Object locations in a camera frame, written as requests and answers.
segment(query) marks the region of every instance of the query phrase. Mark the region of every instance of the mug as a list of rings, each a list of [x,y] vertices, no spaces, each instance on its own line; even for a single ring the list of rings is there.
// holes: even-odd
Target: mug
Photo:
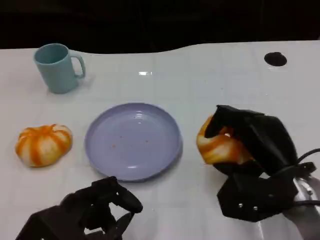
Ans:
[[[71,58],[79,60],[82,74],[77,75]],[[70,53],[60,43],[51,43],[40,47],[34,54],[34,62],[49,90],[55,94],[64,94],[78,86],[78,80],[86,76],[86,67],[82,57]]]

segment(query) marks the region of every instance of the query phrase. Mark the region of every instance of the table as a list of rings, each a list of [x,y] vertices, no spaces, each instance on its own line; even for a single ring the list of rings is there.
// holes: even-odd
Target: table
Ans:
[[[89,124],[114,105],[145,102],[176,119],[184,152],[166,174],[123,184],[144,205],[125,240],[301,240],[282,215],[258,223],[224,217],[216,194],[226,177],[204,165],[195,140],[215,105],[228,104],[278,116],[299,155],[318,148],[319,41],[201,44],[148,54],[80,52],[87,78],[63,95],[48,92],[33,63],[34,52],[0,50],[0,239],[15,239],[31,213],[101,179],[84,152]],[[281,52],[287,64],[268,65],[264,56],[269,52]],[[77,62],[75,68],[80,70]],[[25,167],[14,151],[19,132],[54,123],[72,130],[71,151],[53,166]],[[320,167],[316,155],[309,159]],[[117,207],[112,210],[122,214]]]

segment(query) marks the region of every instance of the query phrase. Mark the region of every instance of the black cable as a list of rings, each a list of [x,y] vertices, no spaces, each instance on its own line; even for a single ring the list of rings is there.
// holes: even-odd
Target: black cable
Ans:
[[[313,149],[311,151],[308,151],[305,154],[303,154],[301,157],[298,158],[298,162],[300,163],[306,157],[310,156],[311,154],[318,153],[318,152],[320,152],[320,148],[316,148],[316,149]]]
[[[292,207],[301,207],[301,206],[320,206],[320,200],[304,200],[304,201],[294,201]]]

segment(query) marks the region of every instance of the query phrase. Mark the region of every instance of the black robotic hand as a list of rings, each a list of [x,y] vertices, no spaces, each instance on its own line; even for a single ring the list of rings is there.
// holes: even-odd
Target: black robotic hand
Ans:
[[[243,164],[213,165],[228,175],[217,194],[226,217],[257,222],[299,206],[320,205],[317,198],[310,198],[308,194],[317,192],[311,187],[314,182],[311,173],[316,167],[313,162],[300,163],[319,149],[298,158],[289,133],[277,117],[218,105],[204,137],[212,138],[224,127],[233,130],[232,137],[242,142],[253,157]],[[269,178],[260,177],[262,173]]]
[[[110,203],[129,212],[116,220]],[[67,195],[60,205],[32,214],[16,240],[121,240],[142,210],[141,202],[112,176]],[[85,234],[85,228],[102,230]]]

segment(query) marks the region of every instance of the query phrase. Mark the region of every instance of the light blue plate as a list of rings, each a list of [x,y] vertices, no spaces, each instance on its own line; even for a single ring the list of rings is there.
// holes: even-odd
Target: light blue plate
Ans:
[[[142,181],[177,161],[183,141],[176,121],[163,109],[127,103],[103,112],[90,125],[85,151],[91,165],[120,181]]]

